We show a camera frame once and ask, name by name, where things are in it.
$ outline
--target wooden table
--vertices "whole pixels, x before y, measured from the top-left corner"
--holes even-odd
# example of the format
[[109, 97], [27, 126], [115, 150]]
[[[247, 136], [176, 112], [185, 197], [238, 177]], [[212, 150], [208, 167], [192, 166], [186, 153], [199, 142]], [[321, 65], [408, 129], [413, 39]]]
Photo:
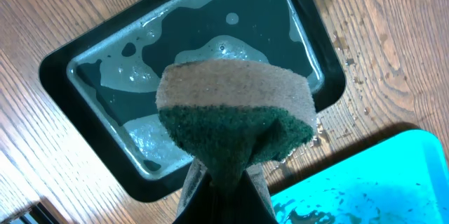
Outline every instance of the wooden table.
[[[0, 221], [37, 201], [69, 222], [173, 221], [180, 192], [131, 199], [38, 79], [45, 55], [136, 1], [0, 0]], [[415, 127], [437, 135], [448, 159], [449, 0], [316, 2], [347, 90], [319, 114], [315, 146], [265, 165], [270, 190]]]

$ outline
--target blue tray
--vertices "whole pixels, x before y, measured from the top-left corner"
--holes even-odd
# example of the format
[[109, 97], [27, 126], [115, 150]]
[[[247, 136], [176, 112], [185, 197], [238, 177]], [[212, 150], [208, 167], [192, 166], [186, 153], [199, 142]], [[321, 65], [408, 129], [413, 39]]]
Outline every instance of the blue tray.
[[449, 223], [439, 140], [411, 130], [272, 197], [279, 223]]

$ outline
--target sponge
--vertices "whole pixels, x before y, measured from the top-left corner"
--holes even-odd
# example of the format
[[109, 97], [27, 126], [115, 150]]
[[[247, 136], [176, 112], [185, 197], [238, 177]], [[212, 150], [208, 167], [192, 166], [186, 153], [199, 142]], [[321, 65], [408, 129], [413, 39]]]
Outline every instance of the sponge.
[[307, 80], [260, 62], [171, 65], [156, 106], [175, 144], [204, 163], [224, 195], [233, 192], [246, 168], [281, 161], [316, 130]]

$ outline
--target black metal object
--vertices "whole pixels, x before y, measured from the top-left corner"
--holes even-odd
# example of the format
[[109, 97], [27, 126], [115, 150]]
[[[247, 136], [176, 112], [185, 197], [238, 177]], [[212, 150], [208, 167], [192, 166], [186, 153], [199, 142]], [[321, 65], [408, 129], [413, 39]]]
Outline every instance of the black metal object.
[[[71, 59], [170, 0], [141, 0], [48, 55], [39, 68], [45, 90], [125, 188], [142, 202], [156, 201], [182, 187], [189, 165], [159, 180], [144, 179], [66, 75]], [[317, 111], [335, 103], [345, 78], [313, 0], [292, 0], [324, 74], [323, 88], [314, 94]]]

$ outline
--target wood grain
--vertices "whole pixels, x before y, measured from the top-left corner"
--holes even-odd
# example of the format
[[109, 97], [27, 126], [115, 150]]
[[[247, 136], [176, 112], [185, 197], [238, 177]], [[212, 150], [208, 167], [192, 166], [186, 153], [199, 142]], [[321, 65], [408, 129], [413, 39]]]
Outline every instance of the wood grain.
[[[138, 0], [0, 0], [0, 221], [45, 200], [70, 223], [171, 223], [131, 199], [38, 79], [42, 59]], [[276, 192], [403, 129], [449, 158], [449, 0], [316, 0], [347, 76], [314, 146], [264, 166]]]

